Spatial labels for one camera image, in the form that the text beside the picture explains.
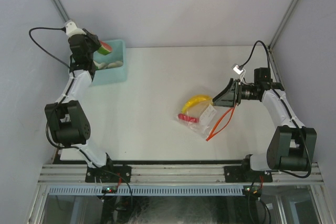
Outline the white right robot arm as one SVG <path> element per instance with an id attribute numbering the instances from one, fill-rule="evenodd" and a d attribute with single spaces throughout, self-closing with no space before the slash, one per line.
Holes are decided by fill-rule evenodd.
<path id="1" fill-rule="evenodd" d="M 290 175 L 305 172 L 304 177 L 308 177 L 312 170 L 317 133 L 295 115 L 284 87 L 280 82 L 273 82 L 269 68 L 255 69 L 254 82 L 250 84 L 230 79 L 212 103 L 214 106 L 234 108 L 242 100 L 260 101 L 275 126 L 267 151 L 246 157 L 248 164 L 241 168 L 242 178 L 252 182 L 259 177 L 260 171 L 280 171 Z"/>

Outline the white fake bone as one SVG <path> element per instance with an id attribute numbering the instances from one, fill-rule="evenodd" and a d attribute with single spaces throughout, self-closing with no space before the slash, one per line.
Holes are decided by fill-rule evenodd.
<path id="1" fill-rule="evenodd" d="M 103 70 L 103 69 L 105 69 L 108 66 L 108 64 L 105 63 L 105 62 L 98 63 L 98 62 L 94 61 L 93 63 L 95 65 L 95 67 L 96 67 L 96 70 Z"/>

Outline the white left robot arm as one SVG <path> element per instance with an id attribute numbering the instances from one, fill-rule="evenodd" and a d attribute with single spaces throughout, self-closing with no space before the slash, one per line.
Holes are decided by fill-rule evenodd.
<path id="1" fill-rule="evenodd" d="M 90 123 L 80 104 L 93 82 L 96 71 L 93 54 L 101 48 L 101 42 L 97 35 L 77 26 L 65 25 L 62 30 L 71 50 L 69 80 L 56 102 L 45 106 L 46 138 L 60 150 L 75 149 L 88 167 L 97 168 L 98 178 L 109 182 L 115 176 L 115 169 L 107 164 L 109 155 L 90 139 Z"/>

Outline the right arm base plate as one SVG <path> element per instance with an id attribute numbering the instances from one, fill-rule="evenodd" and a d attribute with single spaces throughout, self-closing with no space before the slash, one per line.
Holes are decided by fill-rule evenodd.
<path id="1" fill-rule="evenodd" d="M 225 182 L 227 183 L 252 183 L 261 182 L 272 183 L 273 178 L 271 174 L 263 171 L 254 171 L 251 169 L 244 169 L 242 166 L 224 166 Z"/>

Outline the clear zip top bag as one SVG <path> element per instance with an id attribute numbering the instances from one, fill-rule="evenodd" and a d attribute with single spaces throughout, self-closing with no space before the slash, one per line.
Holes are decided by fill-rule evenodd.
<path id="1" fill-rule="evenodd" d="M 220 108 L 211 105 L 209 102 L 202 102 L 189 108 L 185 113 L 186 115 L 199 118 L 198 123 L 188 123 L 179 120 L 177 116 L 181 113 L 181 110 L 176 115 L 176 120 L 208 142 L 228 126 L 234 111 L 235 107 L 221 111 Z"/>

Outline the red fake watermelon slice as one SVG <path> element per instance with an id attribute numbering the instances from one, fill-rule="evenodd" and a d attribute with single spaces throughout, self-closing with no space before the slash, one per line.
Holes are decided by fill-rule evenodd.
<path id="1" fill-rule="evenodd" d="M 99 41 L 100 42 L 100 47 L 99 49 L 97 50 L 97 52 L 101 55 L 108 55 L 110 53 L 112 53 L 113 49 L 112 47 L 106 43 L 106 42 L 103 42 L 103 41 Z"/>

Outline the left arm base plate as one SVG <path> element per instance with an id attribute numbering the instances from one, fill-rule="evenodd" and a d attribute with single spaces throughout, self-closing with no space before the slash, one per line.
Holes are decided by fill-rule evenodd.
<path id="1" fill-rule="evenodd" d="M 86 183 L 118 183 L 131 180 L 132 167 L 128 165 L 117 165 L 113 168 L 90 168 L 87 167 L 85 182 Z"/>

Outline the red fake chili pepper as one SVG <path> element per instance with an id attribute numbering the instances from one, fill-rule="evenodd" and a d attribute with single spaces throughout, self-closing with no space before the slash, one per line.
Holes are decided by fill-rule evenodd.
<path id="1" fill-rule="evenodd" d="M 182 120 L 188 123 L 198 123 L 199 122 L 199 118 L 195 118 L 195 117 L 183 114 L 183 113 L 178 114 L 177 117 L 179 120 Z"/>

